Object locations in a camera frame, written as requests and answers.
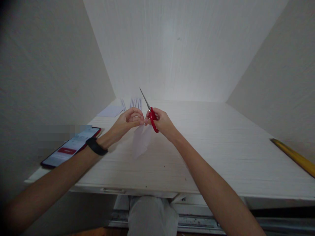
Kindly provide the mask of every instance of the scissor blade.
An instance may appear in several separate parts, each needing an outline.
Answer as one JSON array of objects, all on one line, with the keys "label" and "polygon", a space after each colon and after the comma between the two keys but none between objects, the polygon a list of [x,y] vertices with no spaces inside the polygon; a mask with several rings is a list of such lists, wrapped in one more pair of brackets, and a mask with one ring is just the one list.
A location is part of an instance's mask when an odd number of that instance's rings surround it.
[{"label": "scissor blade", "polygon": [[149,106],[148,101],[145,99],[145,96],[143,95],[143,92],[142,92],[141,88],[139,88],[139,89],[140,89],[140,91],[142,93],[142,96],[143,96],[143,98],[144,98],[144,100],[145,100],[145,102],[146,102],[146,104],[147,104],[147,106],[149,108],[149,111],[151,111],[151,107]]}]

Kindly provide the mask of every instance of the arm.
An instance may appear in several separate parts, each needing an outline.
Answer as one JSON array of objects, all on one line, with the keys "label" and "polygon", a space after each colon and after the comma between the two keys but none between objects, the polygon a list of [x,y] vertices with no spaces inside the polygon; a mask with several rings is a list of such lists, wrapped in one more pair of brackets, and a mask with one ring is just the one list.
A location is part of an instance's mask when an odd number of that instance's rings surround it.
[{"label": "arm", "polygon": [[[104,149],[119,141],[132,127],[144,124],[142,112],[130,108],[121,114],[113,127],[97,139]],[[99,156],[89,147],[62,163],[30,185],[5,208],[4,218],[12,233],[20,234],[61,198],[93,166]]]},{"label": "arm", "polygon": [[[175,128],[167,114],[158,108],[159,131],[174,144],[208,207],[227,235],[265,235],[264,231],[229,184],[199,155]],[[145,124],[151,123],[147,114]]]}]

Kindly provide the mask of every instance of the person's right hand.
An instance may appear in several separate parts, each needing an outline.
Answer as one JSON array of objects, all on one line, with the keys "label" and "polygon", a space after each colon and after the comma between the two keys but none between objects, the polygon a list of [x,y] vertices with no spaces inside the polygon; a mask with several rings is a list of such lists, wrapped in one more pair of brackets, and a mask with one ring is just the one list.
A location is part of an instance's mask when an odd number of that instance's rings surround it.
[{"label": "person's right hand", "polygon": [[[176,127],[173,125],[171,119],[168,117],[165,111],[162,111],[158,108],[153,108],[153,111],[157,116],[157,121],[154,121],[155,126],[168,140],[170,140],[171,137],[178,132]],[[146,114],[144,123],[145,125],[147,124],[151,125],[149,111]]]}]

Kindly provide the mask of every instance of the red button on screen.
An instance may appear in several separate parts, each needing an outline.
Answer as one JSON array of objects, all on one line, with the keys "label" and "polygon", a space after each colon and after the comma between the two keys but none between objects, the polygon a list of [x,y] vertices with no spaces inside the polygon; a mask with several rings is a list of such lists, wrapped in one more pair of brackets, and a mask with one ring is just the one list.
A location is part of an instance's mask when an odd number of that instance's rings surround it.
[{"label": "red button on screen", "polygon": [[76,150],[62,147],[61,149],[58,150],[58,152],[62,152],[65,154],[75,154]]}]

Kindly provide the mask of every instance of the desk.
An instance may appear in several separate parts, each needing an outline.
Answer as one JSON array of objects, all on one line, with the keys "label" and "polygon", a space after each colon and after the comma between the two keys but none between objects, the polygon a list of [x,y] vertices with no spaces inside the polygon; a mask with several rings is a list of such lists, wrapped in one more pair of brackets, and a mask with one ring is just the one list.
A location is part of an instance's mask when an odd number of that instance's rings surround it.
[{"label": "desk", "polygon": [[[270,134],[225,103],[149,100],[165,110],[177,129],[239,196],[315,200],[315,179],[270,142]],[[143,113],[146,106],[143,101]],[[95,117],[89,125],[105,128],[118,118]],[[199,194],[175,147],[152,130],[148,150],[132,158],[130,130],[72,188],[74,191],[149,194],[174,198]],[[48,170],[38,169],[32,183]]]}]

